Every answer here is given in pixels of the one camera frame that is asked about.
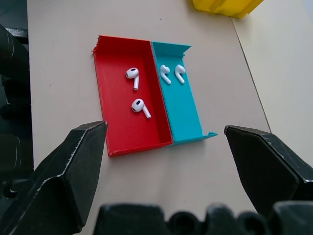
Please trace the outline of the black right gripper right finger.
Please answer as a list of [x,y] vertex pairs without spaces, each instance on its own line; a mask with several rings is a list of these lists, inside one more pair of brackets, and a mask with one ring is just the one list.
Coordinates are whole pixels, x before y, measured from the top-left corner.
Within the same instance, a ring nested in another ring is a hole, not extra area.
[[242,186],[259,214],[270,215],[279,201],[313,199],[313,168],[276,135],[233,125],[224,133]]

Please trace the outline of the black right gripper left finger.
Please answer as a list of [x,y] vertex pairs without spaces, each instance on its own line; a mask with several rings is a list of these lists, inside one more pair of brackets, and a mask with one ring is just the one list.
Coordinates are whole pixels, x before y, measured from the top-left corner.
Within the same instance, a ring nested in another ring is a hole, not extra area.
[[1,234],[81,232],[97,189],[107,128],[96,121],[72,129],[1,210]]

